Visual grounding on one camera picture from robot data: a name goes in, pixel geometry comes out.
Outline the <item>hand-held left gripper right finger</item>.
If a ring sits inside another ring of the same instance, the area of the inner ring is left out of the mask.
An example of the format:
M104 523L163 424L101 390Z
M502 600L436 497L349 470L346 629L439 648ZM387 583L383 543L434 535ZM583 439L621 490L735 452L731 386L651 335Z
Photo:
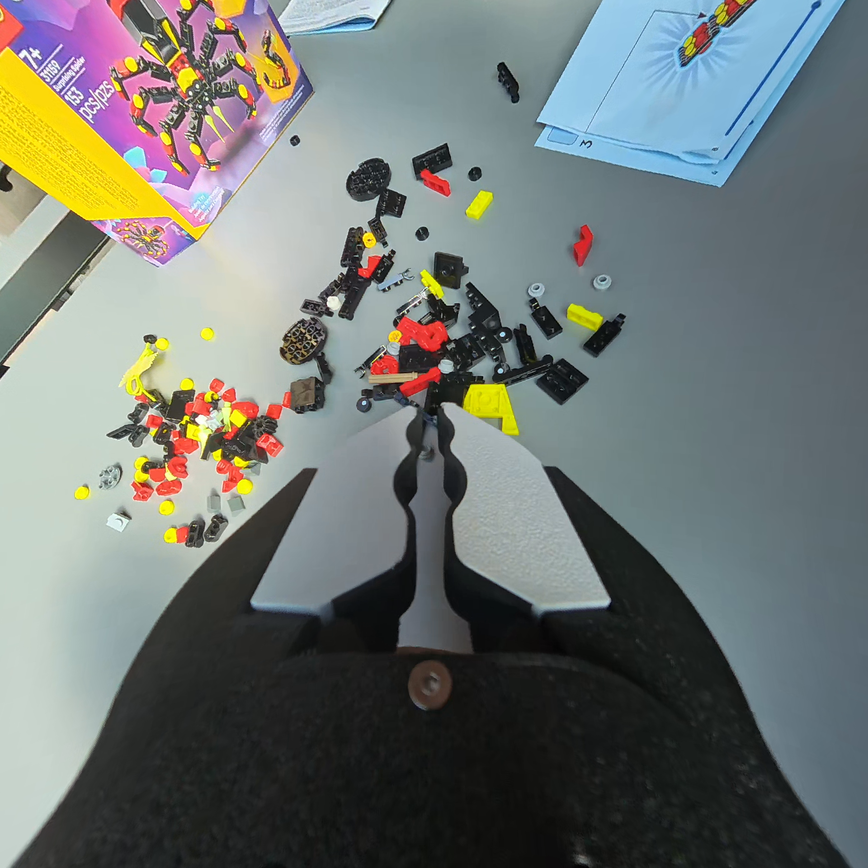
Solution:
M443 584L477 653L537 646L542 618L597 611L611 599L542 463L459 406L439 409L450 500Z

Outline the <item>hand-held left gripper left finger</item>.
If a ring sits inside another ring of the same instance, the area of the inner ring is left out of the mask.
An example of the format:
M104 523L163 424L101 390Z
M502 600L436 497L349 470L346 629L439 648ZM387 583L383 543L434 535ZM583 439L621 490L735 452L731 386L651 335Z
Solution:
M417 584L418 412L399 410L318 469L251 599L268 613L348 622L373 652L396 649Z

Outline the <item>pile of mostly black bricks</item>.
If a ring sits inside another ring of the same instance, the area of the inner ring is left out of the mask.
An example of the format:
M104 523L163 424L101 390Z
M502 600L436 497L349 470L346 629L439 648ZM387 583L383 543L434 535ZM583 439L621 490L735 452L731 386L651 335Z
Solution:
M284 407L302 414L325 405L332 379L324 353L327 317L351 321L369 288L386 293L418 278L417 292L396 309L387 340L354 369L371 385L360 392L358 411L384 400L416 406L414 397L421 395L430 425L451 403L476 418L495 419L504 434L517 436L511 385L532 381L562 406L589 378L567 359L537 353L525 323L508 327L492 300L466 278L462 256L436 252L432 270L394 274L396 250L387 245L383 218L402 217L406 197L390 187L391 180L390 165L379 157L362 161L346 178L350 198L373 201L375 213L366 226L349 228L341 271L317 297L302 302L304 317L281 340L278 352L286 363L314 362L319 370L292 383Z

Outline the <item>grey desk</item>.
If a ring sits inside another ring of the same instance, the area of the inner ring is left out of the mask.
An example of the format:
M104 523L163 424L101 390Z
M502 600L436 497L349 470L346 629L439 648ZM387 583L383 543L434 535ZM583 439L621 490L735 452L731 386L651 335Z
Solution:
M2 379L2 866L88 757L152 626L208 555L101 545L64 491L64 396L123 328L273 329L339 270L382 156L407 195L396 269L435 250L512 324L528 284L622 335L562 407L511 391L520 442L678 580L779 765L866 866L866 2L845 2L722 189L534 146L594 15L581 2L393 2L294 41L315 94L202 241L118 245ZM504 61L519 84L511 103ZM300 144L291 146L291 136Z

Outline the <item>pile of small red yellow bricks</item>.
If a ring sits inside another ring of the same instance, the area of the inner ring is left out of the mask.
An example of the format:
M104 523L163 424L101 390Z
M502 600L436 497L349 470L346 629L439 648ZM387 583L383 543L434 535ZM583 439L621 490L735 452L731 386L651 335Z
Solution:
M87 344L61 455L75 518L101 545L209 551L288 481L296 425L278 342L195 319Z

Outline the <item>open blue instruction booklet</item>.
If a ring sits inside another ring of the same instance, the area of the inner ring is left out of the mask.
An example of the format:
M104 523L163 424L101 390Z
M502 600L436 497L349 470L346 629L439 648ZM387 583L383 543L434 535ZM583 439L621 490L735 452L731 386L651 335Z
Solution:
M536 146L722 187L842 1L606 1Z

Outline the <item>purple toy brick box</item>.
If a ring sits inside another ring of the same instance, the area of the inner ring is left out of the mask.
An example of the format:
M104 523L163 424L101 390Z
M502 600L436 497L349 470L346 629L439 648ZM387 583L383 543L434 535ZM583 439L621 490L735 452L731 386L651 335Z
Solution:
M268 2L1 4L2 162L162 266L310 99Z

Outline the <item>closed booklet with minifigure print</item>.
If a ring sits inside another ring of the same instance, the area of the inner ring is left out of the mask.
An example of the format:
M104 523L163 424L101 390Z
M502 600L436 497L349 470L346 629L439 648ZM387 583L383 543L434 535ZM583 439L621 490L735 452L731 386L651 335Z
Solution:
M374 28L390 1L290 1L278 22L288 36L313 36Z

